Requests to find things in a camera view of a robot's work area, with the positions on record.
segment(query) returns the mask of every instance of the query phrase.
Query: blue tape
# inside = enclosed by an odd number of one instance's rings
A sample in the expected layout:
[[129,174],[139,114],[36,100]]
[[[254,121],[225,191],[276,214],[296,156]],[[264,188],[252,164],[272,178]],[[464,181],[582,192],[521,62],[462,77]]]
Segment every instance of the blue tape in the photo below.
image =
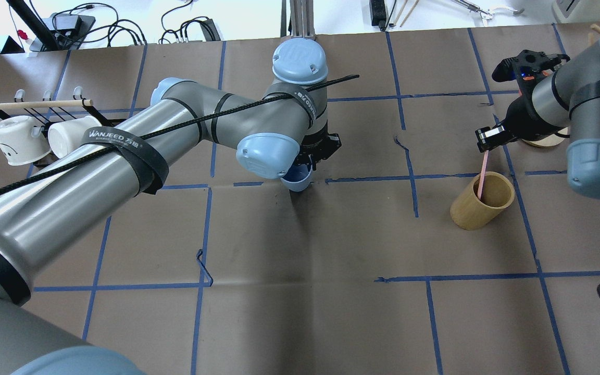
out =
[[552,308],[552,302],[550,302],[550,294],[548,293],[547,285],[545,285],[545,278],[541,276],[539,278],[541,281],[541,290],[543,290],[543,299],[545,299],[545,306],[548,310],[548,316],[550,317],[550,326],[552,326],[552,332],[555,335],[555,342],[557,342],[557,349],[559,351],[559,359],[561,360],[561,367],[564,368],[565,375],[571,375],[571,370],[569,369],[569,363],[566,359],[566,353],[564,352],[564,345],[561,342],[561,337],[559,335],[559,328],[557,327],[557,320],[555,319],[555,311]]
[[86,292],[92,290],[152,290],[152,289],[191,289],[202,286],[197,282],[181,283],[132,283],[122,285],[89,285],[76,286],[38,286],[34,292]]
[[31,176],[31,173],[34,172],[34,163],[29,164],[29,170],[27,171],[27,178]]
[[105,253],[105,244],[108,241],[108,232],[110,231],[110,219],[112,216],[109,216],[105,220],[105,228],[103,229],[103,238],[101,240],[101,248],[98,250],[98,260],[96,262],[96,270],[94,271],[94,280],[92,282],[91,294],[90,294],[90,304],[87,306],[87,314],[85,317],[85,326],[83,327],[83,340],[88,339],[88,333],[90,332],[90,322],[91,322],[91,313],[94,308],[94,298],[96,297],[96,288],[98,285],[98,276],[101,274],[101,265],[103,263],[103,254]]
[[397,66],[395,65],[395,54],[393,53],[393,44],[390,41],[390,34],[385,33],[385,40],[388,44],[388,54],[390,54],[390,64],[393,68],[393,78],[395,79],[395,95],[397,97],[397,109],[399,111],[399,122],[402,125],[402,130],[407,130],[407,124],[404,120],[404,108],[402,107],[402,96],[399,92],[399,80],[397,78]]
[[260,186],[263,181],[252,181],[252,182],[233,182],[234,187],[238,186]]
[[399,147],[404,149],[405,156],[407,157],[407,168],[409,169],[409,181],[411,183],[411,198],[414,200],[414,215],[418,217],[418,196],[416,194],[416,180],[414,175],[414,166],[411,164],[411,158],[409,156],[409,149],[399,142],[397,135],[393,137],[393,140]]
[[[498,123],[498,118],[496,115],[494,116],[495,123]],[[555,342],[557,343],[557,350],[559,351],[559,359],[561,360],[562,368],[564,369],[565,375],[570,375],[571,370],[569,369],[569,363],[566,359],[566,354],[564,352],[564,345],[561,342],[561,337],[559,335],[559,328],[557,327],[557,321],[555,320],[555,311],[552,307],[552,302],[550,301],[550,295],[548,294],[547,287],[545,285],[545,277],[543,276],[543,268],[541,267],[541,261],[536,256],[536,243],[534,242],[534,236],[531,233],[531,226],[529,225],[529,218],[527,217],[527,211],[524,208],[524,201],[522,200],[522,194],[520,192],[520,186],[517,182],[517,178],[515,177],[515,169],[513,167],[512,159],[510,158],[510,153],[508,147],[503,145],[504,154],[506,154],[506,161],[508,163],[510,169],[510,177],[512,177],[512,183],[515,188],[515,195],[517,196],[517,202],[520,206],[520,212],[522,213],[522,218],[524,221],[524,228],[527,231],[527,237],[529,238],[529,245],[531,246],[531,252],[533,254],[534,262],[536,263],[536,272],[539,275],[539,281],[541,283],[541,290],[543,291],[543,299],[545,300],[545,308],[548,311],[548,317],[550,318],[550,325],[552,326],[553,334],[555,335]]]
[[544,278],[580,278],[589,276],[600,276],[600,271],[564,271],[564,272],[544,272]]
[[61,68],[61,73],[59,74],[59,80],[57,81],[57,85],[55,86],[55,92],[52,94],[52,100],[57,100],[57,93],[59,93],[59,86],[61,86],[62,80],[64,80],[64,74],[66,73],[66,67],[69,66],[69,57],[71,57],[71,51],[66,51],[66,58],[64,59],[64,66]]
[[434,355],[436,358],[436,372],[443,375],[443,365],[441,364],[441,350],[439,347],[439,333],[436,331],[436,317],[434,314],[434,301],[432,299],[432,287],[429,280],[426,281],[427,308],[429,310],[429,323],[432,328],[432,341],[434,342]]
[[177,189],[205,189],[209,187],[207,183],[196,183],[193,185],[165,185],[160,190],[177,190]]
[[226,62],[226,41],[221,42],[221,60],[219,62],[219,83],[217,86],[218,90],[221,90],[223,87],[223,67],[224,62]]
[[217,143],[212,143],[212,157],[210,159],[210,177],[214,178],[217,168]]
[[[205,227],[203,229],[203,266],[207,263],[207,242],[210,233],[210,216],[212,214],[212,189],[207,189],[207,207],[205,207]],[[201,276],[198,279],[198,283],[201,285],[198,287],[198,299],[196,302],[196,317],[193,322],[193,345],[191,346],[191,375],[196,374],[196,361],[198,360],[198,334],[201,326],[201,313],[203,309],[203,282],[204,273],[201,272]]]
[[471,32],[471,28],[467,29],[467,33],[469,33],[469,40],[471,40],[471,47],[473,47],[473,52],[476,55],[476,62],[478,63],[478,69],[481,71],[481,78],[483,78],[483,85],[485,85],[485,91],[487,94],[487,99],[490,101],[490,104],[495,104],[492,100],[492,92],[490,91],[490,84],[488,84],[488,77],[485,75],[485,69],[483,69],[483,62],[481,61],[481,55],[478,53],[478,47],[476,46],[476,40],[473,38],[473,33]]
[[388,95],[388,96],[363,96],[363,97],[333,97],[329,98],[329,102],[360,102],[362,100],[388,100],[388,99],[397,99],[397,95]]
[[458,177],[458,178],[471,178],[476,177],[478,173],[456,173],[456,174],[421,174],[414,176],[416,180],[423,180],[424,178],[448,178],[448,177]]
[[559,30],[557,30],[557,24],[552,24],[553,30],[555,30],[555,38],[557,38],[557,43],[559,44],[559,50],[566,55],[566,49],[564,48],[564,43],[561,42],[561,36],[559,35]]
[[349,177],[349,178],[326,178],[326,183],[333,182],[362,182],[362,181],[399,181],[409,180],[409,176],[381,176],[381,177]]
[[566,171],[527,171],[524,173],[525,176],[545,176],[553,174],[566,174]]
[[131,100],[131,108],[129,109],[129,117],[133,116],[135,111],[135,102],[138,99],[138,89],[140,89],[140,80],[143,78],[143,69],[145,68],[145,57],[147,57],[147,44],[143,47],[143,58],[140,61],[140,69],[138,70],[138,79],[133,90],[133,99]]
[[488,92],[462,92],[462,93],[429,93],[429,94],[412,94],[410,97],[434,97],[434,96],[473,96],[473,95],[487,95]]

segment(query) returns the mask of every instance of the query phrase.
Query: gray robot arm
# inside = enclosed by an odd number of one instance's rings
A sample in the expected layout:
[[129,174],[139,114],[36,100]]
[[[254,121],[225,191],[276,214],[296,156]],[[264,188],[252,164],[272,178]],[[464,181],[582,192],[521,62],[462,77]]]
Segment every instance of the gray robot arm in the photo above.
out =
[[[326,56],[317,43],[300,38],[282,43],[274,56],[276,79],[265,96],[287,93],[290,99],[249,108],[254,100],[194,81],[165,79],[152,105],[117,130],[148,135],[245,105],[246,110],[151,137],[148,144],[168,165],[209,140],[235,148],[240,164],[263,178],[281,178],[293,164],[315,168],[341,145],[338,136],[327,133],[326,88],[304,90],[326,80]],[[108,134],[107,129],[93,131]],[[82,145],[43,171],[103,148]],[[38,273],[95,223],[147,190],[151,174],[109,152],[0,196],[0,374],[141,373],[123,356],[92,347],[19,306],[31,296]]]
[[[498,126],[476,131],[478,147],[483,152],[519,139],[540,140],[570,125],[569,185],[600,199],[600,40],[556,67],[563,57],[523,51],[502,61],[493,78],[517,79],[523,95],[512,102]],[[542,67],[541,59],[549,65],[543,68],[555,70],[547,78],[534,69]]]

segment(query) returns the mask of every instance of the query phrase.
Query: smiley face drawing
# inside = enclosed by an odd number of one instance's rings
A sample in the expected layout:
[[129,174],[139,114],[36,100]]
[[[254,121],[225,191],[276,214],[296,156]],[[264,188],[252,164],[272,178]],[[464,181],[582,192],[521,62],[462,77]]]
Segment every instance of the smiley face drawing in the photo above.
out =
[[5,156],[17,155],[17,151],[6,143],[0,143],[0,150],[2,150]]

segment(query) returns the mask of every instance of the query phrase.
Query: pink straw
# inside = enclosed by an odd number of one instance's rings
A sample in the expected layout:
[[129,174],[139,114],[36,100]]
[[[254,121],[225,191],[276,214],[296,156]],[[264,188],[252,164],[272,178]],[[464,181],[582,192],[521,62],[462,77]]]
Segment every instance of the pink straw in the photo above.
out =
[[478,183],[478,200],[481,200],[481,197],[483,196],[483,185],[485,185],[485,169],[488,166],[487,158],[489,153],[490,150],[486,151],[483,155],[483,166],[481,167],[481,181]]

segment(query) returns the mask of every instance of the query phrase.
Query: wooden pen holder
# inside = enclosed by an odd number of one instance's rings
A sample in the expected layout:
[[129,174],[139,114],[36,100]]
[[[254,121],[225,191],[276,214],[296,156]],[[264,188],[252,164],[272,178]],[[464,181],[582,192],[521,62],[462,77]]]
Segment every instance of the wooden pen holder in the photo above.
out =
[[451,205],[451,218],[464,230],[483,228],[515,199],[512,183],[504,175],[488,171],[479,200],[476,194],[480,178],[480,174],[474,177]]

